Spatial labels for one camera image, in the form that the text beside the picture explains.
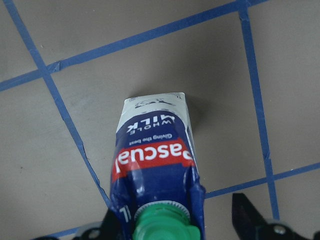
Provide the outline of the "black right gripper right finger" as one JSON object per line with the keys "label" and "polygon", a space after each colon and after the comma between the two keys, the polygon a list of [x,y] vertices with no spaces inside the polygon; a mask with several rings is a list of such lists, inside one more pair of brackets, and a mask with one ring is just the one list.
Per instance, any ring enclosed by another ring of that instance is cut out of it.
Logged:
{"label": "black right gripper right finger", "polygon": [[232,194],[232,225],[241,240],[305,240],[287,224],[265,219],[244,193]]}

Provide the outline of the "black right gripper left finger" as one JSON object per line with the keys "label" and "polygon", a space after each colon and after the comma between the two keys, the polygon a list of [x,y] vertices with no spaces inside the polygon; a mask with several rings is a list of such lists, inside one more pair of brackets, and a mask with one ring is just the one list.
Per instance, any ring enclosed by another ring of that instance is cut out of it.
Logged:
{"label": "black right gripper left finger", "polygon": [[93,222],[77,229],[72,240],[124,240],[121,224],[116,215],[108,210],[102,222]]}

